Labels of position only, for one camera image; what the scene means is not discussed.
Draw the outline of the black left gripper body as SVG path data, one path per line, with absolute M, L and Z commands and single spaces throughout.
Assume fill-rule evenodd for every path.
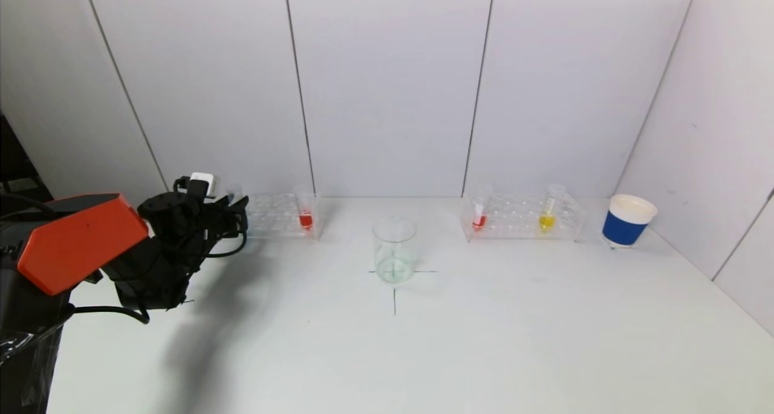
M 208 238 L 237 238 L 246 232 L 246 202 L 208 202 L 202 205 L 203 226 Z

